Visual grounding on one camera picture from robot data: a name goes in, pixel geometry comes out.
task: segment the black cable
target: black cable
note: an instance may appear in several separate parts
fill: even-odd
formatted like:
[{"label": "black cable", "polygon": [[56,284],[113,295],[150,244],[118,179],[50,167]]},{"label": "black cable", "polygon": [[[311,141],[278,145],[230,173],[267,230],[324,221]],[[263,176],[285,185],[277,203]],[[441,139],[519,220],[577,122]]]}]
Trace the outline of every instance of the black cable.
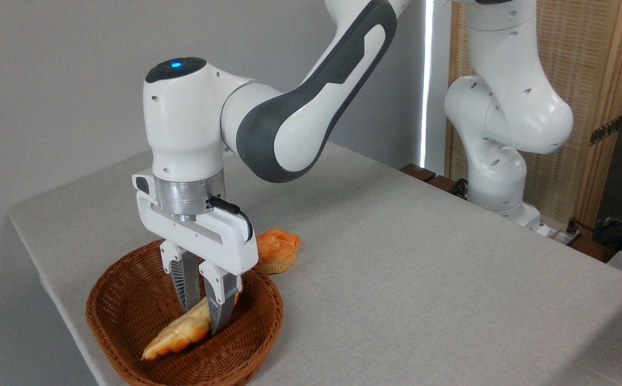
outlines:
[{"label": "black cable", "polygon": [[580,227],[583,227],[583,228],[587,229],[588,231],[592,232],[592,233],[593,233],[593,234],[595,234],[595,235],[600,235],[600,236],[601,236],[601,237],[603,237],[604,239],[613,240],[614,242],[617,242],[618,244],[622,244],[622,239],[620,239],[619,237],[614,237],[614,236],[612,236],[612,235],[607,235],[607,234],[604,234],[604,233],[602,233],[602,232],[599,232],[598,230],[595,230],[595,229],[593,229],[593,228],[591,228],[591,227],[588,227],[587,225],[585,225],[585,224],[583,224],[583,223],[579,222],[579,221],[578,221],[578,220],[576,220],[574,217],[573,217],[573,218],[571,218],[571,221],[574,221],[574,222],[575,222],[575,224],[580,225]]},{"label": "black cable", "polygon": [[230,212],[232,214],[239,214],[241,217],[244,218],[244,220],[246,221],[246,226],[247,228],[249,228],[249,239],[247,239],[246,241],[248,242],[249,240],[252,239],[252,237],[254,237],[254,227],[253,225],[251,225],[251,220],[249,220],[249,217],[247,217],[247,215],[245,215],[244,212],[242,212],[242,210],[237,205],[228,203],[222,198],[216,197],[216,196],[209,198],[208,201],[206,201],[206,203],[212,205],[213,207],[217,207],[227,212]]}]

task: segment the wicker basket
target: wicker basket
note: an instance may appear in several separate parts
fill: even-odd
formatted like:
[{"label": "wicker basket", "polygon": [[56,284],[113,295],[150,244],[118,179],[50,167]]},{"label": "wicker basket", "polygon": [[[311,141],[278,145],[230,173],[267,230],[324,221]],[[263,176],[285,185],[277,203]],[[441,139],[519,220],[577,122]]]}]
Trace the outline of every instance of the wicker basket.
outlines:
[{"label": "wicker basket", "polygon": [[[86,318],[99,346],[129,384],[247,384],[261,368],[282,327],[280,293],[266,274],[243,275],[244,291],[228,325],[183,352],[139,361],[142,351],[183,313],[157,240],[122,257],[99,278]],[[203,281],[200,283],[203,292]]]}]

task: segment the robotic arm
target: robotic arm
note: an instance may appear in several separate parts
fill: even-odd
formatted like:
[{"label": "robotic arm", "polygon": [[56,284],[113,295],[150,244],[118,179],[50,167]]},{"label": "robotic arm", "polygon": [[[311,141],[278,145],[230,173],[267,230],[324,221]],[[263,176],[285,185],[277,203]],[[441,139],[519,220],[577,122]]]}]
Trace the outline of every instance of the robotic arm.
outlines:
[{"label": "robotic arm", "polygon": [[[318,160],[335,123],[387,50],[396,32],[396,20],[409,1],[325,0],[337,25],[336,35],[302,83],[287,93],[222,71],[201,58],[176,58],[158,64],[147,74],[144,112],[154,161],[152,168],[132,178],[140,217],[147,229],[166,239],[161,245],[163,268],[171,274],[185,310],[200,300],[198,274],[204,276],[214,333],[230,318],[235,294],[242,290],[241,274],[258,261],[251,222],[236,205],[224,200],[223,157],[231,152],[239,154],[257,176],[270,182],[292,181],[306,173]],[[473,16],[480,13],[478,23],[486,27],[488,8],[525,4],[522,10],[527,12],[520,13],[527,16],[530,8],[534,9],[534,3],[527,5],[530,1],[475,0],[469,6],[477,10]],[[519,144],[525,137],[507,129],[515,121],[501,113],[487,112],[496,102],[509,112],[516,108],[514,96],[500,95],[497,100],[489,90],[496,90],[497,85],[501,85],[497,92],[503,94],[506,90],[507,80],[495,78],[499,68],[506,71],[504,63],[520,67],[515,56],[501,58],[507,53],[503,44],[494,45],[499,39],[494,35],[498,32],[495,28],[491,28],[487,41],[471,41],[471,46],[482,45],[479,57],[498,55],[499,62],[476,66],[484,69],[481,75],[489,86],[482,78],[474,80],[479,85],[475,93],[462,93],[466,98],[468,94],[473,97],[452,94],[447,106],[453,114],[457,108],[462,112],[479,110],[483,123],[492,119],[501,122],[491,126],[497,130],[497,137],[492,138],[512,138],[514,144]],[[468,86],[466,81],[452,88],[474,90],[475,86]],[[532,88],[532,98],[540,95],[534,101],[543,98],[541,93],[547,87],[551,89],[548,83],[525,87]],[[475,99],[480,90],[485,100]],[[551,108],[542,110],[540,120],[551,117]],[[536,119],[527,117],[531,129],[536,129]],[[479,134],[485,127],[480,129],[478,125],[475,129]],[[523,130],[527,128],[518,127],[518,131]],[[467,142],[477,141],[473,137],[467,135]],[[549,142],[559,146],[563,140]],[[205,261],[198,264],[196,256]]]},{"label": "robotic arm", "polygon": [[539,212],[523,202],[526,164],[518,150],[556,151],[573,113],[549,84],[537,54],[536,0],[466,5],[470,63],[445,100],[468,159],[468,200],[546,235]]}]

